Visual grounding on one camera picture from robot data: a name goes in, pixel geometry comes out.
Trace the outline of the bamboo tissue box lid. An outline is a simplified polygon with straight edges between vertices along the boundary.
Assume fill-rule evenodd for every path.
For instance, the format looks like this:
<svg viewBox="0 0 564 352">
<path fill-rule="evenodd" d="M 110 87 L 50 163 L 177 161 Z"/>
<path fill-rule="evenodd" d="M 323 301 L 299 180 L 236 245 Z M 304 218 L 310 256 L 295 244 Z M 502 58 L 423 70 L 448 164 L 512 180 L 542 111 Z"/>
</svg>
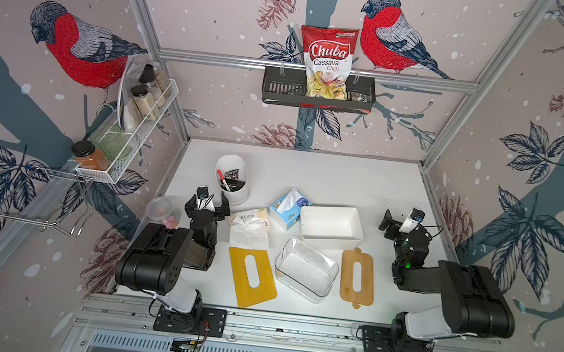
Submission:
<svg viewBox="0 0 564 352">
<path fill-rule="evenodd" d="M 362 250 L 346 250 L 342 255 L 340 297 L 354 309 L 374 304 L 374 261 Z"/>
</svg>

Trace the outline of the white plastic tissue box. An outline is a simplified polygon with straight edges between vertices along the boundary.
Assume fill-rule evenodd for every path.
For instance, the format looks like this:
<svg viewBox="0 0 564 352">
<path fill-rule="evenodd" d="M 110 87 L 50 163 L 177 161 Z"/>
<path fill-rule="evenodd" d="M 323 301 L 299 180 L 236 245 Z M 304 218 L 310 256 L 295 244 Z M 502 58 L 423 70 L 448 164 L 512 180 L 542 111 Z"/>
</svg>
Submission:
<svg viewBox="0 0 564 352">
<path fill-rule="evenodd" d="M 353 207 L 306 206 L 300 218 L 302 241 L 316 250 L 353 250 L 364 239 L 359 211 Z"/>
</svg>

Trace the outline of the blue tissue paper pack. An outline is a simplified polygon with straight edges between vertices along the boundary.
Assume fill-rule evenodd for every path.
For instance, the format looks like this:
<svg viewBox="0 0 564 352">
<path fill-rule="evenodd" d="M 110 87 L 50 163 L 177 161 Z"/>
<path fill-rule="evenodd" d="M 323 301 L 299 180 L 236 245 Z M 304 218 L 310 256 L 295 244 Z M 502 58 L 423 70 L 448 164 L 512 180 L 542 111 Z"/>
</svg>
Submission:
<svg viewBox="0 0 564 352">
<path fill-rule="evenodd" d="M 299 221 L 301 209 L 311 205 L 310 200 L 293 188 L 269 207 L 269 215 L 281 228 L 288 230 Z"/>
</svg>

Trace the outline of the clear plastic tissue box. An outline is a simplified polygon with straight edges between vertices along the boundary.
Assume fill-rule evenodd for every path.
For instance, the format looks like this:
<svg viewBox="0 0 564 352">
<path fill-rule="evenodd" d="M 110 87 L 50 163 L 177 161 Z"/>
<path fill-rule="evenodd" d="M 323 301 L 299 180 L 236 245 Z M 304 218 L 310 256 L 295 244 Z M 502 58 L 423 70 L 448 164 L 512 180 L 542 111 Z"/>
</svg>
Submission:
<svg viewBox="0 0 564 352">
<path fill-rule="evenodd" d="M 274 261 L 275 277 L 312 303 L 325 299 L 339 274 L 339 265 L 301 240 L 288 240 Z"/>
</svg>

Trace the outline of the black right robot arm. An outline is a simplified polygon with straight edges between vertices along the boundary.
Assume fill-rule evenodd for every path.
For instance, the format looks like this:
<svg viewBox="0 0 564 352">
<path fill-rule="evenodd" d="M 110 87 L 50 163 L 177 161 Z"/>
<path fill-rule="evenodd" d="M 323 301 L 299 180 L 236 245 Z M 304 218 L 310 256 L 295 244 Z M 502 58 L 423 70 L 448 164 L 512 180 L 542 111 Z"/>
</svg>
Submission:
<svg viewBox="0 0 564 352">
<path fill-rule="evenodd" d="M 392 280 L 406 292 L 437 294 L 441 304 L 420 312 L 401 312 L 388 329 L 363 326 L 364 351 L 433 352 L 434 342 L 461 336 L 510 338 L 515 317 L 490 269 L 441 260 L 427 267 L 434 236 L 418 208 L 398 221 L 386 211 L 379 230 L 393 242 Z"/>
</svg>

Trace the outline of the clear plastic cup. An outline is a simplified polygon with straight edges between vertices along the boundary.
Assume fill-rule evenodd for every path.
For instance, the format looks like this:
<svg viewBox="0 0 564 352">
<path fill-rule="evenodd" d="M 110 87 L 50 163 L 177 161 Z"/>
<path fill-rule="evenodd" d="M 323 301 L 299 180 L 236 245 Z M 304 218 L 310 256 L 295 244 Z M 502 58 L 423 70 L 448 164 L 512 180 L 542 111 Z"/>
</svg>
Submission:
<svg viewBox="0 0 564 352">
<path fill-rule="evenodd" d="M 168 197 L 152 199 L 146 205 L 145 213 L 152 223 L 163 225 L 167 229 L 175 229 L 180 223 L 178 210 Z"/>
</svg>

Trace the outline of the white oval cup holder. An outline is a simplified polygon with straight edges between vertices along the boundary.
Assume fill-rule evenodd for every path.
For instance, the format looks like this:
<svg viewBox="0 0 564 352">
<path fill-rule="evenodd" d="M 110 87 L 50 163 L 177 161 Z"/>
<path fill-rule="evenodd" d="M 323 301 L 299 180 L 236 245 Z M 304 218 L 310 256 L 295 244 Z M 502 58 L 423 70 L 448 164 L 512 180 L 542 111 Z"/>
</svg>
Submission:
<svg viewBox="0 0 564 352">
<path fill-rule="evenodd" d="M 229 184 L 230 192 L 222 188 L 217 171 L 221 170 Z M 250 182 L 245 160 L 236 154 L 221 156 L 215 167 L 216 181 L 225 193 L 229 204 L 239 206 L 249 198 Z"/>
</svg>

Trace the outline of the green item in bag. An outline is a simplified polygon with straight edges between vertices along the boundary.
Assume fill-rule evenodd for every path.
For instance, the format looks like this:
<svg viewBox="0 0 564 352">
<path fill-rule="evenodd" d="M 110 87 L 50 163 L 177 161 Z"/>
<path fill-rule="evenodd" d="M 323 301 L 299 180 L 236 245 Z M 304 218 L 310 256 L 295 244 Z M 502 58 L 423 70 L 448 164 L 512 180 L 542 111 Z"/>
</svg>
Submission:
<svg viewBox="0 0 564 352">
<path fill-rule="evenodd" d="M 103 153 L 109 163 L 125 160 L 130 154 L 130 134 L 117 125 L 101 125 L 89 136 L 89 141 Z"/>
</svg>

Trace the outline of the orange spice jar black lid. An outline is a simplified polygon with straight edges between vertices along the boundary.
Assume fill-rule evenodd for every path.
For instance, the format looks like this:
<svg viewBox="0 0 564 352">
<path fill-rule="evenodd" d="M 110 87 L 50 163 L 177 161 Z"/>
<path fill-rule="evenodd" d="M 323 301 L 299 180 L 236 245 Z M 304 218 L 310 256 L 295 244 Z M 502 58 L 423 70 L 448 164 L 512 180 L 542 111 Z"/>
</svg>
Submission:
<svg viewBox="0 0 564 352">
<path fill-rule="evenodd" d="M 71 151 L 77 163 L 84 169 L 106 171 L 109 168 L 106 156 L 91 141 L 78 141 L 72 145 Z"/>
</svg>

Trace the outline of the beige bottle black cap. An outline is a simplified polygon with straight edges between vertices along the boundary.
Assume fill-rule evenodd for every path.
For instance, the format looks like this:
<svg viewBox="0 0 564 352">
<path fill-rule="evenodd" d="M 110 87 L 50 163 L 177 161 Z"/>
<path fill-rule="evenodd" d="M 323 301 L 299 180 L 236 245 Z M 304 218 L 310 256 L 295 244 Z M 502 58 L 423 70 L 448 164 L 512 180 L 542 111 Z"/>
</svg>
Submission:
<svg viewBox="0 0 564 352">
<path fill-rule="evenodd" d="M 156 71 L 152 64 L 146 64 L 144 66 L 143 72 L 139 78 L 139 84 L 147 87 L 148 92 L 151 94 L 153 100 L 159 108 L 166 105 L 165 94 L 163 89 L 158 85 Z"/>
<path fill-rule="evenodd" d="M 136 85 L 131 89 L 134 103 L 142 117 L 152 122 L 159 120 L 158 104 L 146 85 Z"/>
</svg>

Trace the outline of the red Chuba chips bag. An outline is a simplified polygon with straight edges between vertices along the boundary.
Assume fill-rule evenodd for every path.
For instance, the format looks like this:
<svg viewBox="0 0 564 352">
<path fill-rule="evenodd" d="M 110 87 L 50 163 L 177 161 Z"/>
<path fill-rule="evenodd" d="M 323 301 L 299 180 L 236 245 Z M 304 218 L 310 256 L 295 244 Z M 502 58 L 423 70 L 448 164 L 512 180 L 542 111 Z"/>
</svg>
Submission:
<svg viewBox="0 0 564 352">
<path fill-rule="evenodd" d="M 347 100 L 346 81 L 352 69 L 359 31 L 301 27 L 306 96 Z"/>
</svg>

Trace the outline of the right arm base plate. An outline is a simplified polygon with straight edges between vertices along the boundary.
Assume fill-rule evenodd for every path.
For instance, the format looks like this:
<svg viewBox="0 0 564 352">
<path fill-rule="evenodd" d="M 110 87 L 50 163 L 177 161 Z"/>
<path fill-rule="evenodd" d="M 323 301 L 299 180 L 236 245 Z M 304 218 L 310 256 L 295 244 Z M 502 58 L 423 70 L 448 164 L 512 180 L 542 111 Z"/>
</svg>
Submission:
<svg viewBox="0 0 564 352">
<path fill-rule="evenodd" d="M 361 325 L 356 337 L 363 344 L 364 352 L 433 352 L 432 342 L 419 341 L 405 335 L 396 336 L 383 325 Z"/>
</svg>

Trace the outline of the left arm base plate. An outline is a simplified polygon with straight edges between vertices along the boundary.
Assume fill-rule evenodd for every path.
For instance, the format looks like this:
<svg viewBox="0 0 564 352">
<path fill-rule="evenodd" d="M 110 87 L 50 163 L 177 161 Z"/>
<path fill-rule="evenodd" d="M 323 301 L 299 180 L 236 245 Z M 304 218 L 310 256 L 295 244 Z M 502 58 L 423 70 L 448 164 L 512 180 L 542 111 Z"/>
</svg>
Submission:
<svg viewBox="0 0 564 352">
<path fill-rule="evenodd" d="M 226 325 L 227 311 L 202 307 L 184 314 L 162 306 L 153 317 L 154 331 L 220 338 Z"/>
</svg>

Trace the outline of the aluminium front rail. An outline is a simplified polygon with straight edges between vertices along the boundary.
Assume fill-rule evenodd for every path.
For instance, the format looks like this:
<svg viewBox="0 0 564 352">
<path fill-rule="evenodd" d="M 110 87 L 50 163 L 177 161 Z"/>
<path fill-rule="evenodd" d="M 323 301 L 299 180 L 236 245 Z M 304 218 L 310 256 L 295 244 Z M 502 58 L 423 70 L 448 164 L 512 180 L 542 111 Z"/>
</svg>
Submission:
<svg viewBox="0 0 564 352">
<path fill-rule="evenodd" d="M 160 303 L 145 296 L 89 296 L 75 311 L 78 325 L 150 333 Z M 227 307 L 219 342 L 258 345 L 313 352 L 364 352 L 371 342 L 364 338 L 364 321 L 347 321 L 269 311 Z M 375 346 L 385 352 L 387 343 Z M 434 343 L 433 352 L 505 352 L 497 339 L 461 337 Z"/>
</svg>

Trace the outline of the black wall basket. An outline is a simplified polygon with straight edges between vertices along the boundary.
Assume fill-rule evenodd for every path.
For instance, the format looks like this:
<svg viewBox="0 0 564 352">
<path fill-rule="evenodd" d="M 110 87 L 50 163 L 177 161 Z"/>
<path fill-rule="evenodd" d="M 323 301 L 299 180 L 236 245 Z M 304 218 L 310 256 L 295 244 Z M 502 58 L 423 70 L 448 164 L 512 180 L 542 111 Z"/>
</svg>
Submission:
<svg viewBox="0 0 564 352">
<path fill-rule="evenodd" d="M 273 67 L 265 69 L 261 94 L 267 104 L 353 114 L 369 114 L 376 102 L 373 78 L 325 83 L 302 70 Z"/>
</svg>

